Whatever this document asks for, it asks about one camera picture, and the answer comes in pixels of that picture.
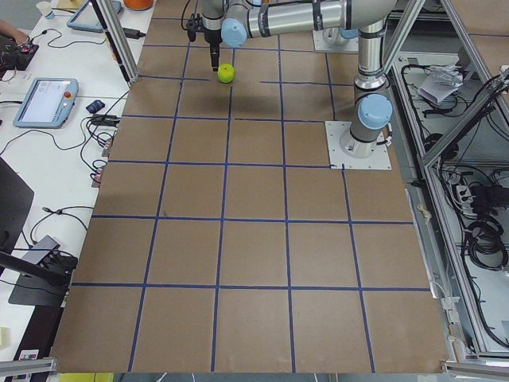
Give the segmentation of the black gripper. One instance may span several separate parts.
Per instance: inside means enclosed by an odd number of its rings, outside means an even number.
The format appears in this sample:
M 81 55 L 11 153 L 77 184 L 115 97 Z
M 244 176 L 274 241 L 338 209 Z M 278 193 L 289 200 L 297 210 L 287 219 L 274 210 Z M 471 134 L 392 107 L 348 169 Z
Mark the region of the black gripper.
M 204 39 L 209 44 L 212 71 L 217 72 L 219 69 L 220 44 L 222 43 L 221 32 L 219 29 L 204 29 Z

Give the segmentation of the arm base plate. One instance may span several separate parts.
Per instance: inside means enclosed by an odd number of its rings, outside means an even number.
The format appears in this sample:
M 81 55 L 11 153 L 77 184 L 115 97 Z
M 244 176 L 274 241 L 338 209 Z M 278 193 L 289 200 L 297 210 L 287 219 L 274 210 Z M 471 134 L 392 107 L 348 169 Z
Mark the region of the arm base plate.
M 388 147 L 390 137 L 383 132 L 374 142 L 364 143 L 353 138 L 349 121 L 326 121 L 329 167 L 338 170 L 391 170 Z
M 313 31 L 313 43 L 317 52 L 357 54 L 359 31 L 341 28 Z

